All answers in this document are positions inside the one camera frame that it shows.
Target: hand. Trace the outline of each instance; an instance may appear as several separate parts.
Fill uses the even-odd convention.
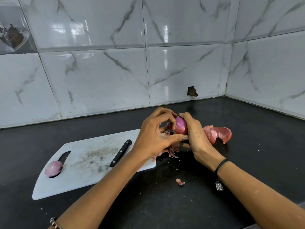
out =
[[[181,143],[181,145],[191,148],[196,161],[214,172],[225,158],[213,148],[198,120],[195,120],[188,112],[179,113],[179,116],[185,119],[189,132],[189,144]]]
[[[140,133],[132,150],[146,156],[146,158],[149,159],[159,154],[172,143],[187,140],[187,135],[162,135],[162,133],[168,129],[168,126],[160,128],[159,126],[163,122],[169,121],[172,126],[171,130],[175,130],[177,124],[175,117],[177,117],[177,114],[175,114],[172,110],[162,107],[157,108],[143,121]]]

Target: granite countertop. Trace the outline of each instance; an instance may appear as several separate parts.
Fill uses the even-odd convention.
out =
[[[190,112],[203,126],[231,129],[223,155],[293,202],[305,202],[305,121],[229,98],[167,105]],[[36,179],[65,143],[140,128],[155,109],[109,113],[0,131],[0,225],[47,228],[89,187],[32,200]],[[245,228],[254,223],[229,190],[217,192],[212,173],[189,151],[158,158],[157,167],[136,173],[100,228]],[[185,182],[178,186],[176,178]]]

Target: knife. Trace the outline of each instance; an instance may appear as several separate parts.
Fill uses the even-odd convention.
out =
[[[121,158],[124,156],[124,154],[126,153],[128,147],[132,144],[131,140],[127,140],[124,145],[122,146],[122,148],[119,150],[119,152],[116,154],[115,158],[112,160],[112,162],[110,163],[110,167],[114,167],[120,160]]]

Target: silver pendant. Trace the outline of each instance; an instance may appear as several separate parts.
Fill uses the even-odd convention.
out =
[[[223,191],[223,190],[224,190],[223,187],[222,187],[222,184],[221,184],[220,181],[219,181],[219,179],[216,179],[215,184],[216,184],[216,189],[217,189],[218,191]]]

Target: wall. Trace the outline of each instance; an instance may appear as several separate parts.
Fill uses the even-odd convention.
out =
[[[224,95],[238,5],[0,0],[0,128]]]
[[[240,0],[227,96],[305,118],[305,0]]]

